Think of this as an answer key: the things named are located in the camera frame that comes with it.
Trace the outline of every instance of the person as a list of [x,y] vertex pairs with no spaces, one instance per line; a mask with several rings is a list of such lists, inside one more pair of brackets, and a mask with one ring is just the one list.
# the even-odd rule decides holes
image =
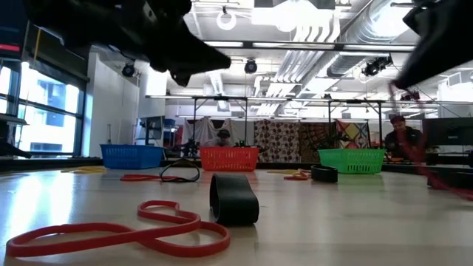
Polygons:
[[384,140],[387,151],[391,152],[392,157],[409,159],[409,155],[404,151],[404,143],[398,138],[398,135],[403,134],[406,137],[405,143],[415,151],[421,141],[422,132],[406,126],[406,118],[401,115],[391,118],[391,124],[394,131],[389,133]]
[[204,143],[203,147],[231,147],[230,132],[227,129],[220,129],[217,137]]

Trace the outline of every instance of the patterned fabric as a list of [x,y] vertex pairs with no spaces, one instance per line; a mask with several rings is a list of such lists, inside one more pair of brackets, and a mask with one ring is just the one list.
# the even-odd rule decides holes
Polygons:
[[330,126],[328,123],[301,123],[299,144],[302,163],[320,163],[317,148],[320,147],[322,141],[327,139]]
[[370,147],[370,128],[368,123],[345,123],[337,120],[337,132],[351,141],[339,141],[343,149],[368,149]]
[[254,125],[254,142],[262,147],[262,163],[299,162],[300,123],[278,123],[260,120]]

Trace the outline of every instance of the metal frame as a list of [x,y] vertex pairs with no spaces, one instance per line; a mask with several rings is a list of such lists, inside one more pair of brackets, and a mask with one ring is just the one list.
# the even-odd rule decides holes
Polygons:
[[295,41],[224,41],[206,40],[207,45],[217,49],[232,50],[304,50],[330,52],[412,52],[412,44],[356,44],[331,42],[295,42]]
[[68,115],[76,118],[75,123],[75,135],[74,135],[74,148],[73,152],[43,152],[43,151],[31,151],[33,155],[58,155],[58,156],[79,156],[82,154],[82,129],[84,126],[84,109],[85,109],[85,87],[79,88],[78,96],[78,110],[77,113],[68,112],[63,109],[59,109],[53,106],[48,106],[42,103],[36,103],[32,101],[26,101],[20,98],[21,90],[21,67],[20,71],[12,71],[10,77],[10,88],[8,94],[0,93],[0,98],[7,100],[7,113],[11,115],[18,115],[18,108],[20,105],[28,105],[35,107],[40,110],[47,112],[53,112],[60,115]]
[[[331,105],[332,103],[355,103],[355,104],[362,104],[362,103],[366,103],[368,104],[368,106],[370,106],[371,108],[373,108],[375,111],[376,109],[371,105],[371,103],[377,103],[378,104],[378,111],[376,111],[378,113],[378,119],[379,119],[379,148],[382,149],[383,148],[383,117],[382,117],[382,112],[381,112],[381,105],[382,103],[385,102],[383,100],[329,100],[328,102],[328,123],[329,125],[332,123],[332,112],[335,111],[335,109],[337,107],[340,106],[337,105],[335,108],[331,109]],[[329,136],[332,135],[332,128],[329,126]]]
[[[332,109],[332,103],[346,103],[346,104],[352,104],[352,105],[358,105],[362,103],[366,103],[369,107],[374,109],[378,113],[378,120],[379,120],[379,140],[380,140],[380,149],[383,148],[383,129],[382,129],[382,112],[381,112],[381,107],[383,104],[417,104],[417,105],[424,105],[424,104],[448,104],[448,105],[471,105],[472,103],[470,102],[446,102],[446,101],[434,101],[434,100],[429,100],[429,101],[419,101],[419,102],[412,102],[412,101],[407,101],[407,100],[398,100],[398,101],[392,101],[392,100],[358,100],[358,99],[353,99],[353,100],[329,100],[329,99],[303,99],[303,98],[258,98],[258,97],[231,97],[231,96],[152,96],[152,95],[147,95],[146,98],[160,98],[160,99],[194,99],[194,121],[196,120],[197,117],[197,110],[203,105],[203,103],[197,107],[197,100],[199,99],[205,99],[207,100],[244,100],[246,102],[245,104],[245,143],[247,140],[247,125],[246,123],[248,122],[248,102],[249,101],[256,101],[256,100],[266,100],[266,101],[275,101],[275,102],[287,102],[287,101],[301,101],[301,102],[308,102],[308,103],[327,103],[328,107],[328,123],[332,122],[332,116],[331,113],[337,108],[338,106],[335,106],[335,108]],[[378,105],[378,110],[375,109],[373,104]],[[192,140],[195,140],[195,124],[194,124],[194,130],[192,134]]]
[[[192,140],[195,142],[195,123],[197,119],[197,110],[207,102],[207,100],[224,100],[230,101],[235,100],[242,109],[245,110],[245,144],[247,142],[247,122],[248,122],[248,97],[231,97],[231,96],[193,96],[191,99],[194,99],[194,123],[192,123]],[[197,100],[205,99],[199,106],[197,106]],[[245,108],[241,105],[238,100],[243,100],[245,102]]]

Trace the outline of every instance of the plastic basket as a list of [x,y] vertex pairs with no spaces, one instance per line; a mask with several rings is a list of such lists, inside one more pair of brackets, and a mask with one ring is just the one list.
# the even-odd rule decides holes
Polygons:
[[321,164],[342,174],[377,174],[383,165],[383,149],[319,150]]
[[258,148],[200,148],[200,159],[205,171],[254,171],[258,154]]
[[163,148],[139,145],[101,145],[103,166],[111,169],[159,167]]

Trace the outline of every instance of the window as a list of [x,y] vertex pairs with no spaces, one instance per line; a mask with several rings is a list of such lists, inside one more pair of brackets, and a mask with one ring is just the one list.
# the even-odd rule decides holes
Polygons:
[[[48,72],[47,68],[39,69],[55,74],[54,71]],[[18,107],[17,116],[27,122],[26,126],[16,127],[16,146],[41,158],[79,155],[84,117],[79,107],[84,104],[84,92],[30,69],[26,62],[21,63],[21,80],[18,76],[13,81],[18,84],[15,85],[16,95],[19,95],[19,99],[16,98],[18,105],[15,105]]]
[[0,114],[7,112],[7,100],[0,99]]
[[31,143],[30,151],[62,151],[62,144]]
[[25,64],[21,68],[20,98],[76,113],[79,89],[49,78]]
[[12,71],[7,67],[0,67],[0,93],[8,94]]
[[20,104],[18,117],[28,126],[16,130],[16,142],[24,151],[74,152],[76,118]]

